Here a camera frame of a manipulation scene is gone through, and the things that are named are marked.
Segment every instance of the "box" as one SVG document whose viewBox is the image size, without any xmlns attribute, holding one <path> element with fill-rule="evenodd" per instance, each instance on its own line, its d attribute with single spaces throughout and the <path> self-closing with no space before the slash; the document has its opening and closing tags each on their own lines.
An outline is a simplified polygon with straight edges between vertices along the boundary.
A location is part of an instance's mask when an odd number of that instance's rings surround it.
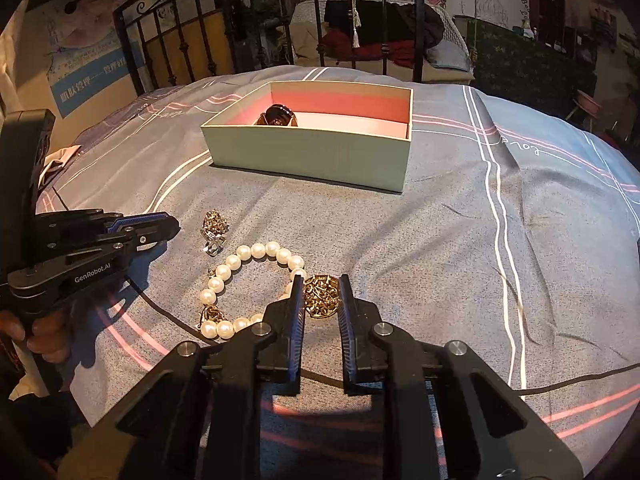
<svg viewBox="0 0 640 480">
<path fill-rule="evenodd" d="M 214 164 L 402 191 L 413 90 L 341 81 L 272 81 L 202 125 Z M 272 104 L 298 126 L 257 126 Z"/>
</svg>

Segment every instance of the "finger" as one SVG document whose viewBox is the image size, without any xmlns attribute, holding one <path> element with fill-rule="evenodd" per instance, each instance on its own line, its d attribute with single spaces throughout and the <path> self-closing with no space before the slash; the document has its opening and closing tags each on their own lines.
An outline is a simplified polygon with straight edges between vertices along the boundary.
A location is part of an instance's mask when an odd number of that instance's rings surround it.
<svg viewBox="0 0 640 480">
<path fill-rule="evenodd" d="M 7 334 L 14 341 L 22 341 L 24 339 L 22 323 L 8 310 L 0 312 L 0 331 Z"/>
<path fill-rule="evenodd" d="M 42 354 L 42 358 L 49 363 L 56 363 L 56 364 L 63 363 L 66 361 L 66 358 L 69 357 L 69 354 L 71 354 L 70 350 L 71 350 L 71 346 L 67 345 L 64 348 L 61 348 L 60 350 L 57 350 L 55 352 Z"/>
<path fill-rule="evenodd" d="M 60 329 L 66 325 L 68 319 L 69 310 L 63 308 L 53 314 L 36 319 L 31 325 L 31 331 L 34 336 L 53 334 L 54 332 L 59 332 Z"/>
<path fill-rule="evenodd" d="M 48 354 L 64 348 L 69 339 L 69 330 L 61 330 L 47 335 L 35 335 L 27 339 L 27 348 L 36 354 Z"/>
</svg>

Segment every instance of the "blue banner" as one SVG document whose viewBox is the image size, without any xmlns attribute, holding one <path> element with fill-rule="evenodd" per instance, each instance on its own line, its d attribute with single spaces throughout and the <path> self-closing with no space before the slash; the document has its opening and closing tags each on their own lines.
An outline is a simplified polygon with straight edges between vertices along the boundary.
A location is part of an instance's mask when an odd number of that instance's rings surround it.
<svg viewBox="0 0 640 480">
<path fill-rule="evenodd" d="M 138 42 L 131 43 L 136 66 L 144 65 Z M 60 81 L 51 85 L 51 92 L 62 117 L 68 116 L 82 103 L 101 92 L 107 86 L 129 74 L 127 62 L 121 48 L 113 50 L 98 59 L 91 60 Z"/>
</svg>

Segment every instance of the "metal bed frame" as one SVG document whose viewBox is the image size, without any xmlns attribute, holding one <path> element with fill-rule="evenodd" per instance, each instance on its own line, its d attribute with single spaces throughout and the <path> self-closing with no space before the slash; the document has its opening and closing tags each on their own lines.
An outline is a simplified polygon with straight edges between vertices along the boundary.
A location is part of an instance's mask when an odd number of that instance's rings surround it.
<svg viewBox="0 0 640 480">
<path fill-rule="evenodd" d="M 324 64 L 324 45 L 321 42 L 321 38 L 322 38 L 322 30 L 321 30 L 321 16 L 320 16 L 320 7 L 319 7 L 319 1 L 318 0 L 313 0 L 315 3 L 315 7 L 316 7 L 316 28 L 317 28 L 317 32 L 318 32 L 318 54 L 320 55 L 320 65 L 321 66 L 325 66 Z M 202 32 L 202 43 L 204 44 L 204 51 L 206 53 L 207 56 L 207 60 L 208 60 L 208 69 L 211 75 L 216 75 L 216 64 L 213 61 L 213 56 L 211 54 L 211 47 L 210 47 L 210 42 L 209 42 L 209 37 L 207 36 L 207 31 L 206 31 L 206 27 L 205 27 L 205 22 L 204 22 L 204 18 L 206 17 L 206 14 L 203 14 L 202 12 L 202 6 L 201 6 L 201 1 L 200 0 L 194 0 L 195 2 L 195 7 L 196 7 L 196 13 L 197 13 L 197 20 L 200 22 L 200 30 Z M 239 63 L 238 63 L 238 56 L 236 56 L 236 50 L 235 50 L 235 44 L 234 44 L 234 35 L 236 33 L 236 24 L 234 23 L 234 21 L 232 20 L 231 17 L 231 10 L 230 10 L 230 6 L 228 4 L 227 0 L 214 0 L 215 5 L 216 5 L 216 10 L 221 9 L 222 13 L 223 13 L 223 23 L 225 25 L 225 35 L 228 41 L 228 46 L 229 46 L 229 50 L 230 50 L 230 54 L 231 54 L 231 60 L 232 60 L 232 64 L 233 64 L 233 69 L 235 73 L 239 73 L 242 72 L 242 70 L 239 67 Z M 264 48 L 262 46 L 262 41 L 260 40 L 260 32 L 261 30 L 264 30 L 264 24 L 263 23 L 259 23 L 258 19 L 257 19 L 257 15 L 255 12 L 255 0 L 249 0 L 249 23 L 248 23 L 248 28 L 252 31 L 252 33 L 254 34 L 254 38 L 255 38 L 255 47 L 256 47 L 256 52 L 257 52 L 257 60 L 254 60 L 254 66 L 255 67 L 260 67 L 260 68 L 266 68 L 267 67 L 267 63 L 266 63 L 266 56 L 264 53 Z M 424 22 L 424 12 L 425 12 L 425 2 L 424 0 L 414 0 L 415 3 L 415 12 L 416 12 L 416 23 L 423 23 Z M 285 33 L 285 48 L 286 48 L 286 52 L 287 52 L 287 57 L 288 57 L 288 61 L 290 63 L 293 62 L 293 52 L 292 52 L 292 43 L 291 43 L 291 35 L 290 35 L 290 31 L 289 31 L 289 23 L 290 23 L 290 19 L 291 16 L 287 13 L 286 9 L 290 9 L 291 12 L 293 12 L 293 8 L 292 6 L 288 6 L 285 0 L 279 0 L 279 4 L 280 4 L 280 17 L 279 20 L 277 20 L 277 23 L 270 23 L 271 27 L 273 26 L 282 26 L 284 28 L 284 33 Z M 180 51 L 183 53 L 184 55 L 184 60 L 186 63 L 186 67 L 187 67 L 187 71 L 189 73 L 189 77 L 191 79 L 191 82 L 196 81 L 194 74 L 193 74 L 193 69 L 192 69 L 192 64 L 191 64 L 191 59 L 189 56 L 189 49 L 190 46 L 188 45 L 188 43 L 185 41 L 184 38 L 184 34 L 183 34 L 183 26 L 184 23 L 180 22 L 180 16 L 178 14 L 178 6 L 177 6 L 177 0 L 157 0 L 155 1 L 153 4 L 151 4 L 150 6 L 148 6 L 148 8 L 145 9 L 146 4 L 143 0 L 127 0 L 124 4 L 122 4 L 119 8 L 117 8 L 114 13 L 113 13 L 113 21 L 115 24 L 115 28 L 116 28 L 116 32 L 118 34 L 118 38 L 120 40 L 120 43 L 122 44 L 122 50 L 124 53 L 124 58 L 126 60 L 127 63 L 127 67 L 129 69 L 129 74 L 131 76 L 131 79 L 133 81 L 133 85 L 136 89 L 136 92 L 138 95 L 143 94 L 145 91 L 148 91 L 149 89 L 145 90 L 145 87 L 142 83 L 142 79 L 140 77 L 140 74 L 138 73 L 138 68 L 136 66 L 136 60 L 134 58 L 134 54 L 133 54 L 133 49 L 132 49 L 132 44 L 131 44 L 131 40 L 129 37 L 129 29 L 130 28 L 137 28 L 138 34 L 140 35 L 140 41 L 142 44 L 142 54 L 144 56 L 145 59 L 145 63 L 146 63 L 146 67 L 148 69 L 149 72 L 149 77 L 153 86 L 153 89 L 157 89 L 159 88 L 159 84 L 158 84 L 158 80 L 156 78 L 156 73 L 154 71 L 153 65 L 152 65 L 152 60 L 149 56 L 149 52 L 147 49 L 147 45 L 149 44 L 150 41 L 155 40 L 155 38 L 158 38 L 159 43 L 160 43 L 160 48 L 162 51 L 162 58 L 164 59 L 164 63 L 166 65 L 166 71 L 168 73 L 168 82 L 170 85 L 175 85 L 177 78 L 174 75 L 174 71 L 172 70 L 171 67 L 171 63 L 169 60 L 169 55 L 167 53 L 167 49 L 166 49 L 166 44 L 164 42 L 164 36 L 167 34 L 167 30 L 162 31 L 161 30 L 161 25 L 160 25 L 160 21 L 159 21 L 159 10 L 162 9 L 163 7 L 166 6 L 170 6 L 174 12 L 174 16 L 175 16 L 175 29 L 177 30 L 178 33 L 178 37 L 180 39 Z M 137 14 L 135 18 L 127 21 L 125 18 L 126 14 L 130 14 L 131 13 L 131 9 L 135 7 L 135 13 Z M 142 28 L 142 19 L 145 16 L 153 16 L 154 18 L 154 22 L 156 24 L 156 31 L 158 33 L 157 36 L 151 38 L 150 40 L 145 38 L 145 35 L 143 33 L 143 28 Z M 356 62 L 358 60 L 360 60 L 360 57 L 354 53 L 353 50 L 353 15 L 352 12 L 349 12 L 349 19 L 351 20 L 351 67 L 352 68 L 356 68 Z M 389 46 L 387 44 L 387 38 L 388 38 L 388 28 L 387 28 L 387 17 L 386 17 L 386 0 L 382 0 L 382 15 L 381 15 L 381 23 L 382 23 L 382 70 L 383 70 L 383 75 L 386 75 L 386 66 L 387 66 L 387 60 L 388 60 L 388 54 L 389 54 Z M 413 81 L 414 82 L 422 82 L 422 65 L 424 62 L 424 28 L 423 27 L 415 27 L 415 44 L 414 44 L 414 49 L 415 49 L 415 53 L 414 53 L 414 71 L 413 71 Z"/>
</svg>

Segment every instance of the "bedsheet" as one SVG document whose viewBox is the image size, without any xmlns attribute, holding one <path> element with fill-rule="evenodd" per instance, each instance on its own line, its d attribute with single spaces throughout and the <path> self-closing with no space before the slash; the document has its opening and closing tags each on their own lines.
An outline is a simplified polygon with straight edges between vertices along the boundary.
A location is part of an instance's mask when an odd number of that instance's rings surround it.
<svg viewBox="0 0 640 480">
<path fill-rule="evenodd" d="M 212 165 L 202 123 L 268 80 L 301 79 L 414 88 L 403 193 Z M 171 318 L 196 324 L 207 268 L 272 239 L 303 255 L 309 273 L 348 273 L 357 297 L 417 339 L 466 341 L 585 473 L 637 405 L 640 174 L 600 139 L 465 86 L 292 66 L 199 81 L 105 124 L 55 181 L 62 200 L 165 210 L 182 230 L 141 254 L 121 290 L 74 311 L 66 377 L 91 424 L 193 338 Z M 38 211 L 62 208 L 46 189 Z M 231 225 L 215 258 L 199 233 L 212 208 Z M 219 302 L 231 319 L 279 297 L 287 279 L 271 267 L 249 263 L 227 285 Z M 336 317 L 307 319 L 302 366 L 319 377 L 303 378 L 296 398 L 265 398 L 265 478 L 381 477 L 379 403 L 342 394 L 340 359 Z"/>
</svg>

